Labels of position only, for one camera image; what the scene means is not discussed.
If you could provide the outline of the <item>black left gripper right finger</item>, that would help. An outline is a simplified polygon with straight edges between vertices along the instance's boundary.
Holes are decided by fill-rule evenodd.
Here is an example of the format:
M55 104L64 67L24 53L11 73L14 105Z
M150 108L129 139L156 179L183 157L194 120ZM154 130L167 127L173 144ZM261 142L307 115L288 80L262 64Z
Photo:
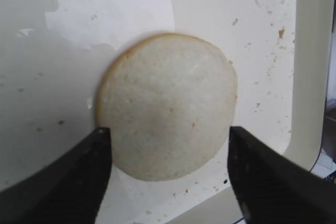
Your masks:
M229 129L227 170L245 223L335 223L335 185Z

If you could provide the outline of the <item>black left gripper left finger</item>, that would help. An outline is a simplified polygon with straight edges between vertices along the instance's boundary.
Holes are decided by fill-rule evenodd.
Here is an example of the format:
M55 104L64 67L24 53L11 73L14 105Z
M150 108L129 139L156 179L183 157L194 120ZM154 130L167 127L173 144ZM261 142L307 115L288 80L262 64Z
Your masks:
M112 170L111 136L93 130L66 154L1 192L1 223L95 223Z

